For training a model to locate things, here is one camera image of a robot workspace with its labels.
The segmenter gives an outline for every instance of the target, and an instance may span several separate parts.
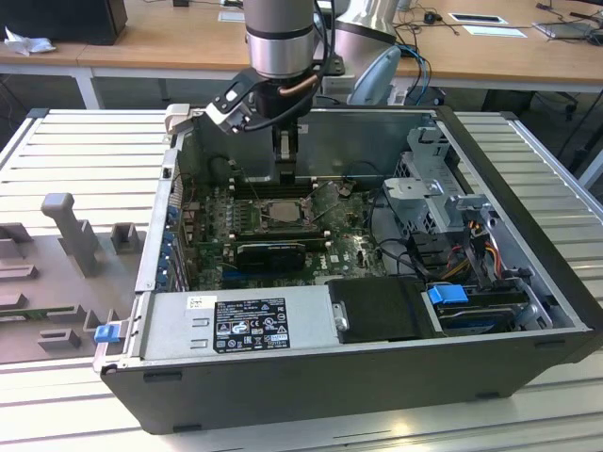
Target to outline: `table leg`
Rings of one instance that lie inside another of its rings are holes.
[[[75,75],[75,81],[79,87],[79,92],[82,94],[84,105],[88,110],[98,110],[105,108],[101,93],[96,87],[96,80],[88,74]]]
[[[161,93],[161,100],[164,102],[170,101],[170,93],[168,92],[168,81],[165,78],[157,79],[159,83],[159,92]]]

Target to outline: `computer case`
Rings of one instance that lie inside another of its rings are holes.
[[[18,35],[97,45],[115,43],[127,22],[123,0],[4,1],[0,18]]]

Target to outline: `white paper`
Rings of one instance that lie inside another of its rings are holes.
[[[39,54],[42,52],[52,52],[56,50],[50,40],[46,38],[26,38],[12,33],[5,27],[7,38],[4,39],[4,44],[11,51],[29,57],[29,54]]]
[[[218,14],[218,21],[220,21],[220,22],[245,22],[245,13],[244,12],[220,11],[220,14]]]
[[[527,38],[516,28],[501,28],[498,26],[463,25],[463,28],[476,36],[503,36],[507,38]]]

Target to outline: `blue release tab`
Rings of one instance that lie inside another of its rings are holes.
[[[120,326],[101,325],[100,327],[97,327],[94,332],[94,342],[97,344],[120,342]]]
[[[432,304],[467,303],[469,299],[459,284],[436,285],[427,291]]]

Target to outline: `power supply label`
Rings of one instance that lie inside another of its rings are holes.
[[[290,347],[285,299],[219,301],[214,313],[218,353]]]

